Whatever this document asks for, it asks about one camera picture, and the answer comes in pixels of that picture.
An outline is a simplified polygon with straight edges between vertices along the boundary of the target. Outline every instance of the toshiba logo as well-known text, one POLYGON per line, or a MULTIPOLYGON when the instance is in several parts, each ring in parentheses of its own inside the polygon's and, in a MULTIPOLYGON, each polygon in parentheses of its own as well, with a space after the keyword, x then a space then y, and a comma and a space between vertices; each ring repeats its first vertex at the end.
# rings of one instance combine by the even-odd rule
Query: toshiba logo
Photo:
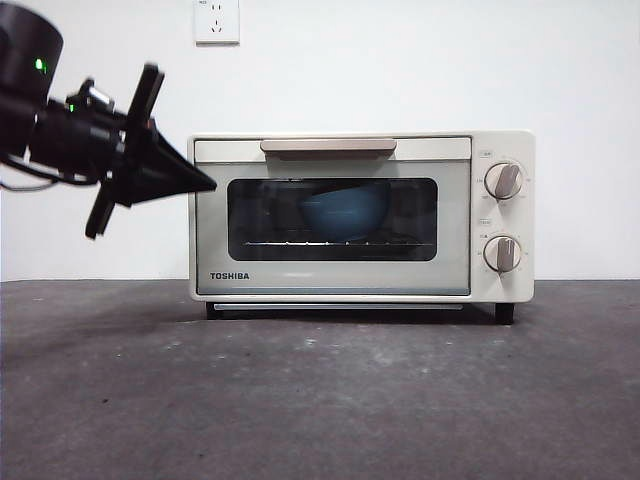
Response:
POLYGON ((249 274, 244 272, 213 272, 211 280, 249 280, 249 274))

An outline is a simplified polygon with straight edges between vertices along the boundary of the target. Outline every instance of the control knob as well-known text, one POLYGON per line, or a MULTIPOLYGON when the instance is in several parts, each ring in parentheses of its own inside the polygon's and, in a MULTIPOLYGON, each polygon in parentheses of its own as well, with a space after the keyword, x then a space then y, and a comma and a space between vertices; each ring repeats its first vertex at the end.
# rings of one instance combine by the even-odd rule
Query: control knob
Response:
POLYGON ((522 172, 514 163, 499 163, 489 169, 484 186, 497 200, 508 200, 522 188, 522 172))
POLYGON ((498 273, 514 270, 520 263, 522 250, 518 242, 507 236, 492 238, 484 247, 484 259, 487 265, 498 273))

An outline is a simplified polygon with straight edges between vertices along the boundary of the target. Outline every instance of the oven door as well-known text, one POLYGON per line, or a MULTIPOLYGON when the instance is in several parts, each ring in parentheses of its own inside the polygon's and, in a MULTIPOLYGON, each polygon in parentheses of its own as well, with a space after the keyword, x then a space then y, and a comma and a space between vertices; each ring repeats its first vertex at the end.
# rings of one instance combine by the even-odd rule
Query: oven door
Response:
POLYGON ((468 295, 471 140, 360 142, 196 140, 195 293, 468 295))

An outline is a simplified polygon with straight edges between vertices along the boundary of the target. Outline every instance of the wall outlet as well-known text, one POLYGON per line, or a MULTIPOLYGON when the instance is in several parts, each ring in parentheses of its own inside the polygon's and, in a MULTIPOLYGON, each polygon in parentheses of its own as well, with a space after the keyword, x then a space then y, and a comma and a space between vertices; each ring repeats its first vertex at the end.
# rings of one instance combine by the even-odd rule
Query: wall outlet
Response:
POLYGON ((193 0, 196 45, 240 43, 240 0, 193 0))

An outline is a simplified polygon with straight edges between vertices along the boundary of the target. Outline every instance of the toaster oven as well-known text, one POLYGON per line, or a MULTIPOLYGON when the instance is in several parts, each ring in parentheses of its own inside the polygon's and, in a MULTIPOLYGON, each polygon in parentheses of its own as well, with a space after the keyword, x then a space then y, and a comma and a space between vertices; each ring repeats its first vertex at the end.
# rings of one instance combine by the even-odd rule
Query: toaster oven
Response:
POLYGON ((533 296, 526 131, 204 134, 189 158, 190 290, 225 310, 434 309, 533 296))

